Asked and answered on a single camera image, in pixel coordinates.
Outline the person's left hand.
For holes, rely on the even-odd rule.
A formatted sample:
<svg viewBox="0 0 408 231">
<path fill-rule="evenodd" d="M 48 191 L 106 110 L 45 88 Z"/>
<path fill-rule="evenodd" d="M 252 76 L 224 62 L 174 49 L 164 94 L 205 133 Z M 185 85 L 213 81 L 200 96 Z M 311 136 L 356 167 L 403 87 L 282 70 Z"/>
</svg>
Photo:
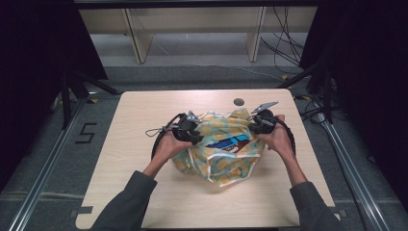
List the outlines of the person's left hand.
<svg viewBox="0 0 408 231">
<path fill-rule="evenodd" d="M 178 141 L 171 132 L 165 132 L 156 148 L 152 162 L 155 165 L 164 165 L 176 154 L 191 147 L 189 141 Z"/>
</svg>

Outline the blue snack packet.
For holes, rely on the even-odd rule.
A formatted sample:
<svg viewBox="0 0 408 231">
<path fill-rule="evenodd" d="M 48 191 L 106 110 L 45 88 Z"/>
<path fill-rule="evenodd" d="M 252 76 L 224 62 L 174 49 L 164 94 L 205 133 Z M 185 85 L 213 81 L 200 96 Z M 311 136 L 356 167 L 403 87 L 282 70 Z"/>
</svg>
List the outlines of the blue snack packet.
<svg viewBox="0 0 408 231">
<path fill-rule="evenodd" d="M 212 144 L 208 144 L 208 147 L 236 152 L 238 150 L 241 150 L 248 143 L 249 143 L 249 137 L 247 135 L 238 135 L 238 136 L 227 138 L 221 141 L 216 141 Z"/>
</svg>

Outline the light wooden shelf unit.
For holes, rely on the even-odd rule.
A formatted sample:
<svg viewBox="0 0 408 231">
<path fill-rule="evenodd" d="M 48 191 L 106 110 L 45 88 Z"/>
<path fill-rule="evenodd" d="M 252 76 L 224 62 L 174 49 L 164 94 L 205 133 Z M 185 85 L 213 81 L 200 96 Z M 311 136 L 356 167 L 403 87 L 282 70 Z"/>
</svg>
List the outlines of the light wooden shelf unit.
<svg viewBox="0 0 408 231">
<path fill-rule="evenodd" d="M 241 33 L 248 59 L 257 60 L 262 33 L 281 30 L 289 24 L 291 33 L 310 31 L 315 7 L 215 7 L 161 9 L 81 10 L 91 34 L 126 34 L 136 61 L 145 62 L 153 36 L 176 33 Z"/>
</svg>

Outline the black metal stand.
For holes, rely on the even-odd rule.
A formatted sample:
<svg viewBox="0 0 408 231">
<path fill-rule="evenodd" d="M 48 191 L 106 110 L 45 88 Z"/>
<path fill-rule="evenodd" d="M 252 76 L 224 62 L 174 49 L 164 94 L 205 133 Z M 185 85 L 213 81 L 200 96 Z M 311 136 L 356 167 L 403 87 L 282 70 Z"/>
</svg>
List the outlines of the black metal stand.
<svg viewBox="0 0 408 231">
<path fill-rule="evenodd" d="M 298 83 L 305 77 L 310 76 L 309 83 L 306 90 L 315 94 L 322 90 L 323 93 L 323 106 L 320 108 L 323 112 L 324 118 L 332 123 L 332 109 L 331 109 L 331 72 L 328 64 L 325 61 L 317 61 L 299 74 L 295 75 L 292 79 L 279 85 L 279 89 L 287 89 L 292 85 Z"/>
<path fill-rule="evenodd" d="M 70 70 L 63 74 L 61 78 L 61 96 L 64 109 L 64 125 L 65 129 L 72 120 L 72 112 L 70 106 L 70 92 L 72 91 L 77 99 L 86 99 L 89 96 L 89 91 L 85 87 L 85 82 L 92 84 L 110 94 L 119 95 L 121 91 L 116 90 L 109 85 L 92 78 L 84 72 L 78 70 Z"/>
</svg>

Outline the brown snack packet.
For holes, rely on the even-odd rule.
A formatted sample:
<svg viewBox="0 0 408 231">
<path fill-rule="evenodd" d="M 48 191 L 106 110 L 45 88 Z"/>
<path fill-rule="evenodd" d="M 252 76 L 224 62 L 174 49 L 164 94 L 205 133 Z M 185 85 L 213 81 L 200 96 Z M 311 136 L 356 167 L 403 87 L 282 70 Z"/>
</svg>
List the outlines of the brown snack packet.
<svg viewBox="0 0 408 231">
<path fill-rule="evenodd" d="M 256 142 L 250 140 L 238 141 L 236 144 L 227 147 L 226 151 L 236 155 L 254 155 L 256 153 Z"/>
</svg>

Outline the dark curtain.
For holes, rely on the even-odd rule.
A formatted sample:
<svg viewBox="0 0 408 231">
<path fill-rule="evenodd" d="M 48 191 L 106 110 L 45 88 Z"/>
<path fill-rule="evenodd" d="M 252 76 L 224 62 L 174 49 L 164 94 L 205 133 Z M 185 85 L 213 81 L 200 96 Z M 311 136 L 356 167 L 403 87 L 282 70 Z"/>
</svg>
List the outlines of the dark curtain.
<svg viewBox="0 0 408 231">
<path fill-rule="evenodd" d="M 0 191 L 69 70 L 107 77 L 74 0 L 0 0 Z"/>
<path fill-rule="evenodd" d="M 344 109 L 408 211 L 408 0 L 321 0 L 300 66 L 331 38 Z"/>
</svg>

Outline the person's right hand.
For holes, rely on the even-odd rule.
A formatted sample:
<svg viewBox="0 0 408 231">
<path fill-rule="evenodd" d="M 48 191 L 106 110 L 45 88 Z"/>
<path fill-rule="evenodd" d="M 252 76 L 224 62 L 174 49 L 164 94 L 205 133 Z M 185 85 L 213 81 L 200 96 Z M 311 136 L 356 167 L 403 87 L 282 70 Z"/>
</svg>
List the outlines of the person's right hand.
<svg viewBox="0 0 408 231">
<path fill-rule="evenodd" d="M 283 125 L 277 124 L 271 133 L 260 134 L 257 138 L 263 141 L 269 150 L 277 152 L 282 159 L 293 158 L 292 142 Z"/>
</svg>

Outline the aluminium floor rail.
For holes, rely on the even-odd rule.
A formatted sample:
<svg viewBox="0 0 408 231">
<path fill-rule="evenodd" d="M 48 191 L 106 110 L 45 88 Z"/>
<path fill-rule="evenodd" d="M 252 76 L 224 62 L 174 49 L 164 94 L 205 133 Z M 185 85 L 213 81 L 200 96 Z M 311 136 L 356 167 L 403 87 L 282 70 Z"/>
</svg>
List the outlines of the aluminium floor rail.
<svg viewBox="0 0 408 231">
<path fill-rule="evenodd" d="M 391 231 L 390 226 L 381 213 L 380 208 L 370 193 L 369 188 L 365 184 L 360 172 L 357 169 L 357 166 L 354 165 L 352 159 L 350 158 L 334 125 L 329 122 L 324 114 L 319 114 L 319 120 L 324 130 L 328 133 L 329 139 L 334 145 L 340 167 L 344 171 L 344 175 L 348 180 L 348 183 L 353 188 L 355 196 L 359 199 L 360 204 L 364 208 L 374 231 Z"/>
<path fill-rule="evenodd" d="M 72 131 L 73 126 L 77 120 L 79 113 L 82 111 L 86 104 L 86 99 L 78 99 L 76 105 L 73 108 L 71 119 L 68 121 L 62 132 L 59 134 L 51 152 L 49 153 L 44 165 L 42 166 L 36 181 L 32 188 L 28 191 L 21 206 L 17 210 L 11 224 L 7 228 L 7 231 L 24 231 L 32 213 L 34 212 L 40 195 L 46 186 L 56 163 L 60 159 L 63 149 L 66 145 L 66 141 Z"/>
</svg>

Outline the patterned plastic bag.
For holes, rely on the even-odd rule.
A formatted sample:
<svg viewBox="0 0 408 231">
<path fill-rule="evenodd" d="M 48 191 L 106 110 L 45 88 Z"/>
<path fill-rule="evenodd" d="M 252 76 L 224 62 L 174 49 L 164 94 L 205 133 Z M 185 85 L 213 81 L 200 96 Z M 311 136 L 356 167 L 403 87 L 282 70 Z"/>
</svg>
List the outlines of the patterned plastic bag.
<svg viewBox="0 0 408 231">
<path fill-rule="evenodd" d="M 248 110 L 237 109 L 227 114 L 207 112 L 198 115 L 198 118 L 201 123 L 196 131 L 200 132 L 203 140 L 172 158 L 176 168 L 186 174 L 199 175 L 220 187 L 247 179 L 266 145 L 248 129 L 248 125 L 253 123 Z M 256 142 L 254 155 L 236 155 L 208 147 L 208 144 L 238 135 L 247 135 L 250 141 Z"/>
</svg>

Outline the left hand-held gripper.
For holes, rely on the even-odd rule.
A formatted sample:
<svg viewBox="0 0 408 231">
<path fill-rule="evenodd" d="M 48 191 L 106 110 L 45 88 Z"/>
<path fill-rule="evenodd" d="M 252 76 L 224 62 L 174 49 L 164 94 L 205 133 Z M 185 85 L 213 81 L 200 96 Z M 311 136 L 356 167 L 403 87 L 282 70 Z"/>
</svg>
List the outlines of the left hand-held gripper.
<svg viewBox="0 0 408 231">
<path fill-rule="evenodd" d="M 178 122 L 175 123 L 172 128 L 172 134 L 178 141 L 189 141 L 193 145 L 198 144 L 203 140 L 203 136 L 199 131 L 196 131 L 197 126 L 201 123 L 201 120 L 192 111 L 187 114 L 179 114 Z"/>
</svg>

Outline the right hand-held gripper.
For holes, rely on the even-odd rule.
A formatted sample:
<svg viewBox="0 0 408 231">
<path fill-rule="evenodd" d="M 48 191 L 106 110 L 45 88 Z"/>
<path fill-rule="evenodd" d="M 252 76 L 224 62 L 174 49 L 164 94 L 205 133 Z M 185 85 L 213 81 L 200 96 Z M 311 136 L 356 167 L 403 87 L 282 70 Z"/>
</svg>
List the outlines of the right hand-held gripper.
<svg viewBox="0 0 408 231">
<path fill-rule="evenodd" d="M 263 103 L 254 109 L 252 113 L 253 123 L 248 125 L 248 129 L 256 135 L 271 133 L 278 121 L 278 118 L 272 113 L 269 107 L 277 104 L 275 102 Z"/>
</svg>

